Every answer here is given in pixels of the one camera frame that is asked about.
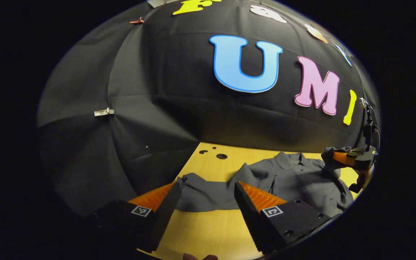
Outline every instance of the yellow letter f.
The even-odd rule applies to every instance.
[[[196,12],[198,10],[203,10],[203,7],[209,7],[213,2],[221,2],[221,0],[209,0],[209,1],[201,1],[201,0],[187,0],[182,3],[182,6],[179,10],[175,11],[173,15],[177,15],[180,13],[190,13]]]

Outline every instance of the metal clip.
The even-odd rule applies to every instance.
[[[359,100],[360,100],[360,103],[361,103],[360,107],[368,109],[368,102],[363,97],[360,97]]]
[[[105,116],[105,115],[113,115],[113,114],[115,114],[115,111],[113,109],[109,109],[108,107],[105,110],[94,111],[94,116],[95,117],[100,117],[100,116]]]

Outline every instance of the yellow letter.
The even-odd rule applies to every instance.
[[[355,101],[357,100],[357,96],[352,89],[350,90],[350,96],[351,96],[351,100],[350,100],[350,106],[348,108],[348,113],[344,116],[344,119],[343,119],[343,123],[347,125],[351,125],[352,113],[354,111]]]
[[[175,11],[173,15],[177,15],[180,13],[190,13],[196,12],[198,10],[203,10],[203,7],[209,7],[213,2],[221,2],[221,0],[209,0],[209,1],[201,1],[201,0],[187,0],[182,3],[182,6],[179,10]]]

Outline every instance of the orange gripper finger pad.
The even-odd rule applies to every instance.
[[[160,207],[161,202],[163,199],[165,199],[166,195],[173,186],[174,182],[160,188],[156,188],[155,190],[149,191],[146,194],[142,194],[141,196],[135,197],[128,202],[137,206],[152,209],[153,212],[155,212],[157,211],[158,207]]]
[[[287,202],[259,188],[253,187],[241,181],[239,181],[239,183],[243,187],[248,197],[251,199],[251,202],[256,207],[258,213],[261,211],[261,209],[270,208]]]
[[[355,162],[355,158],[353,157],[348,157],[347,156],[348,153],[341,153],[341,152],[333,152],[333,159],[335,161],[338,161],[340,163],[349,165],[349,166],[353,166],[354,162]]]

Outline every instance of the blue letter u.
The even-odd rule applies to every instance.
[[[263,50],[263,73],[251,77],[242,72],[242,47],[248,41],[238,36],[216,35],[209,40],[214,44],[214,75],[224,86],[241,92],[258,93],[273,87],[279,73],[280,46],[259,41],[256,43]]]

